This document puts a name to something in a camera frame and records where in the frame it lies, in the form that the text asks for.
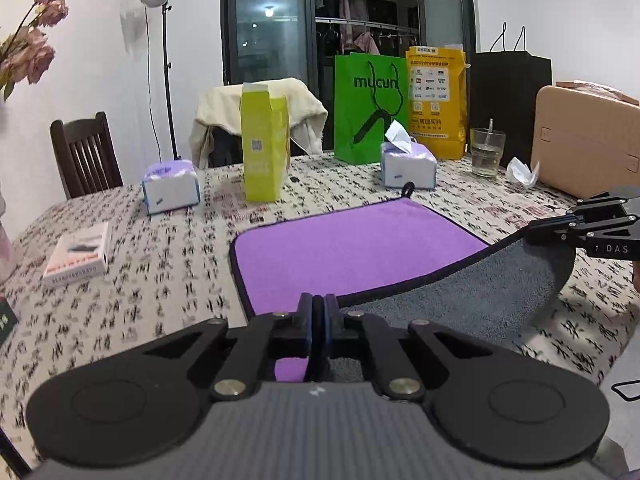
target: water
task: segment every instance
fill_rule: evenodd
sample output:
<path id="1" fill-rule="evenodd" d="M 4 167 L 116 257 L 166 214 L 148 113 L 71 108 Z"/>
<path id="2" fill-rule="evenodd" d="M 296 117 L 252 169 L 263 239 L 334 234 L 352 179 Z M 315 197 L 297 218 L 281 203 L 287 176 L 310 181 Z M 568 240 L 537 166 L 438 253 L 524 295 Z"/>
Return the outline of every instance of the water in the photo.
<path id="1" fill-rule="evenodd" d="M 502 148 L 482 144 L 471 145 L 471 165 L 474 175 L 495 178 L 502 158 Z"/>

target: yellow package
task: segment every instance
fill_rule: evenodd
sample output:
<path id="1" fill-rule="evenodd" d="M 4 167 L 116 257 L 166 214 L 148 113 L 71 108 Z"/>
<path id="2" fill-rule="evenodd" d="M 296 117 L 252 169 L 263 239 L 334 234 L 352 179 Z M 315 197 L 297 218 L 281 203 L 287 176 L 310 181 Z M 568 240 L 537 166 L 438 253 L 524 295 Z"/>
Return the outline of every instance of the yellow package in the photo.
<path id="1" fill-rule="evenodd" d="M 455 48 L 412 46 L 409 133 L 436 158 L 459 160 L 466 145 L 465 53 Z"/>
<path id="2" fill-rule="evenodd" d="M 287 98 L 272 98 L 265 84 L 245 84 L 240 121 L 246 199 L 275 202 L 290 163 Z"/>

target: tablecloth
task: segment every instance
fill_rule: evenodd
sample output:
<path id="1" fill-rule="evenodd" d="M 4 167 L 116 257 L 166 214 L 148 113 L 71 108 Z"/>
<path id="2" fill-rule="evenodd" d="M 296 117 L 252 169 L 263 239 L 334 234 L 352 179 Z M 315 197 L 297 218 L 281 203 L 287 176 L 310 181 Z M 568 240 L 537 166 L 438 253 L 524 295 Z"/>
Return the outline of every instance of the tablecloth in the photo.
<path id="1" fill-rule="evenodd" d="M 239 232 L 399 195 L 382 186 L 379 164 L 347 166 L 331 155 L 293 159 L 282 198 L 273 204 L 245 202 L 242 166 L 198 177 L 202 202 L 193 208 L 149 218 L 141 187 L 122 187 L 56 205 L 20 236 L 24 260 L 0 288 L 20 319 L 0 348 L 0 425 L 28 462 L 37 456 L 24 411 L 49 377 L 209 317 L 246 323 L 228 262 Z M 479 180 L 468 160 L 441 162 L 437 189 L 413 199 L 487 242 L 535 218 L 564 214 L 574 203 L 543 186 L 519 189 L 503 175 Z M 60 235 L 102 221 L 113 226 L 107 274 L 44 287 L 42 267 Z M 578 251 L 559 300 L 514 336 L 511 347 L 600 383 L 635 329 L 637 300 L 628 262 Z"/>

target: green shopping bag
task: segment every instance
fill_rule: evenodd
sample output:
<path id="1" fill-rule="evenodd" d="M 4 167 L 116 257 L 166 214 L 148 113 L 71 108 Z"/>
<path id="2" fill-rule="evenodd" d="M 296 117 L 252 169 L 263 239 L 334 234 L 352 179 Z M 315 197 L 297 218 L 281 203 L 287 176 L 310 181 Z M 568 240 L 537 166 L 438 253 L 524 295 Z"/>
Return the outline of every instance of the green shopping bag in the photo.
<path id="1" fill-rule="evenodd" d="M 403 57 L 335 56 L 335 157 L 350 164 L 380 161 L 391 123 L 408 126 Z"/>

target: black pole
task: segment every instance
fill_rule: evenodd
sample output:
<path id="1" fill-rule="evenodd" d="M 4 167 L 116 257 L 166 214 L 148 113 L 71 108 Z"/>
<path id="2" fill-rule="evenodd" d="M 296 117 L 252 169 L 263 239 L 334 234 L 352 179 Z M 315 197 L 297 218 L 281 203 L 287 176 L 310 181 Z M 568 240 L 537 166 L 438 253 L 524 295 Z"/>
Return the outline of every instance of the black pole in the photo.
<path id="1" fill-rule="evenodd" d="M 24 478 L 31 473 L 31 468 L 15 449 L 9 438 L 0 430 L 0 456 L 18 478 Z"/>
<path id="2" fill-rule="evenodd" d="M 164 90 L 166 91 L 166 111 L 169 115 L 169 133 L 171 133 L 171 146 L 174 149 L 174 160 L 178 160 L 178 149 L 175 146 L 174 114 L 171 110 L 171 91 L 169 90 L 169 69 L 171 63 L 168 62 L 166 52 L 166 12 L 171 10 L 167 4 L 162 6 L 162 50 L 164 52 Z"/>

